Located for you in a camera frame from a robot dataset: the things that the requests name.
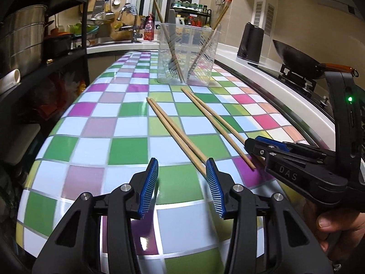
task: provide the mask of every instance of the sink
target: sink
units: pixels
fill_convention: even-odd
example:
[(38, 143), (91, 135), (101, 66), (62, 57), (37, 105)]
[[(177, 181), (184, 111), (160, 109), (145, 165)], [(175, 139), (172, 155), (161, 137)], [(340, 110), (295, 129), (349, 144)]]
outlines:
[[(157, 41), (146, 41), (146, 40), (136, 40), (135, 43), (156, 43)], [(131, 44), (131, 40), (114, 41), (111, 37), (101, 37), (96, 38), (96, 43), (93, 46), (98, 45), (110, 45), (110, 44)]]

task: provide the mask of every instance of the black pot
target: black pot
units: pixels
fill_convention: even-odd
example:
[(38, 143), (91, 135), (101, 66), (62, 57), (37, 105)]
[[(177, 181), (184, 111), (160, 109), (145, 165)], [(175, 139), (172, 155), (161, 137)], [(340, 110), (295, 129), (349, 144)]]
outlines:
[(67, 55), (71, 50), (73, 37), (74, 34), (64, 34), (45, 39), (43, 41), (44, 60), (56, 59)]

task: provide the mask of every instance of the stainless steel pot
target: stainless steel pot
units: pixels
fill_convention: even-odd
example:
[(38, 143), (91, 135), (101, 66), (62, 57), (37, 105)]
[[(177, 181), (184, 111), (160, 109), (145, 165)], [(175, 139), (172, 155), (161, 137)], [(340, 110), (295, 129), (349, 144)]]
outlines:
[(16, 29), (0, 40), (0, 50), (12, 56), (26, 48), (43, 42), (44, 23), (35, 23)]
[(6, 74), (14, 69), (19, 69), (22, 77), (33, 72), (41, 64), (42, 52), (43, 44), (39, 43), (10, 57), (6, 57), (3, 65), (4, 73)]
[(0, 38), (26, 25), (44, 22), (46, 10), (45, 5), (32, 5), (10, 14), (0, 27)]

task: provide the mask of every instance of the wok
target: wok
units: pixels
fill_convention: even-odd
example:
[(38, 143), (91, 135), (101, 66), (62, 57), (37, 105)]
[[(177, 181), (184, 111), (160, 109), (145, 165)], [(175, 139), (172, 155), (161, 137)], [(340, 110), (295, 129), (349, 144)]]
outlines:
[(277, 40), (273, 40), (273, 42), (277, 53), (288, 69), (306, 79), (322, 78), (325, 71), (351, 73), (352, 76), (359, 77), (358, 72), (352, 67), (328, 63), (321, 64), (294, 47)]

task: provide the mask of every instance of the chopstick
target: chopstick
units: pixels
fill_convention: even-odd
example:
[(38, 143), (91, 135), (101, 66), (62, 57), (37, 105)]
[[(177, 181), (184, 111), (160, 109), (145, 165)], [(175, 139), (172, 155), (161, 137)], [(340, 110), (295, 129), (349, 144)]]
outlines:
[(172, 126), (174, 131), (181, 137), (181, 139), (184, 140), (186, 145), (190, 147), (190, 149), (198, 156), (198, 158), (200, 158), (202, 163), (205, 165), (208, 160), (205, 154), (203, 154), (202, 151), (198, 147), (196, 147), (196, 145), (185, 135), (185, 133), (176, 125), (176, 123), (174, 123), (174, 121), (166, 114), (166, 112), (156, 103), (154, 99), (150, 98), (150, 101), (167, 120), (167, 122)]
[[(227, 123), (219, 114), (217, 114), (212, 108), (210, 108), (206, 103), (204, 103), (202, 100), (200, 100), (197, 96), (195, 96), (193, 93), (191, 95), (200, 103), (201, 106), (203, 106), (211, 115), (213, 115), (217, 120), (219, 120), (222, 125), (224, 125), (227, 130), (229, 130), (243, 145), (245, 145), (246, 140), (238, 133), (229, 123)], [(255, 155), (256, 158), (265, 165), (265, 159), (263, 157), (260, 157), (258, 155)]]
[(207, 40), (204, 41), (198, 55), (196, 56), (195, 60), (193, 61), (193, 64), (190, 66), (190, 69), (188, 71), (188, 78), (189, 78), (190, 74), (193, 72), (193, 70), (195, 69), (196, 63), (198, 62), (198, 60), (201, 58), (202, 54), (205, 52), (205, 50), (209, 46), (209, 44), (213, 38), (215, 30), (218, 28), (218, 25), (220, 24), (221, 20), (223, 19), (223, 16), (226, 14), (229, 6), (230, 6), (230, 3), (228, 3), (226, 6), (224, 6), (222, 12), (220, 13), (217, 21), (214, 24), (211, 32), (209, 33)]
[(181, 90), (188, 96), (188, 98), (199, 108), (199, 110), (209, 119), (209, 121), (216, 127), (216, 129), (225, 137), (229, 144), (238, 152), (241, 158), (249, 165), (252, 170), (255, 170), (255, 165), (250, 161), (250, 159), (245, 155), (241, 148), (234, 142), (234, 140), (227, 134), (227, 132), (221, 127), (221, 125), (214, 119), (213, 115), (209, 113), (200, 103), (195, 99), (193, 94), (191, 94), (186, 88), (182, 87)]
[(161, 112), (157, 109), (150, 98), (147, 98), (147, 102), (152, 107), (153, 111), (156, 113), (158, 119), (160, 119), (161, 123), (165, 126), (166, 130), (170, 133), (170, 135), (175, 139), (177, 144), (181, 147), (183, 152), (187, 155), (190, 161), (194, 164), (194, 166), (198, 169), (198, 171), (207, 178), (205, 168), (201, 164), (200, 160), (196, 156), (196, 154), (187, 146), (184, 140), (175, 132), (170, 123), (164, 118)]
[(180, 64), (179, 64), (179, 62), (177, 60), (177, 57), (176, 57), (175, 46), (172, 46), (172, 43), (171, 43), (171, 40), (170, 40), (170, 35), (169, 35), (169, 32), (166, 29), (166, 26), (164, 25), (165, 20), (162, 17), (162, 14), (161, 14), (160, 8), (158, 7), (157, 1), (156, 0), (153, 0), (153, 4), (155, 5), (158, 18), (159, 18), (159, 20), (161, 22), (161, 28), (164, 31), (165, 37), (167, 39), (167, 44), (168, 44), (169, 49), (170, 49), (171, 58), (174, 61), (174, 64), (176, 66), (176, 70), (177, 70), (177, 74), (178, 74), (178, 76), (180, 78), (180, 82), (183, 83), (184, 82), (183, 72), (181, 71)]

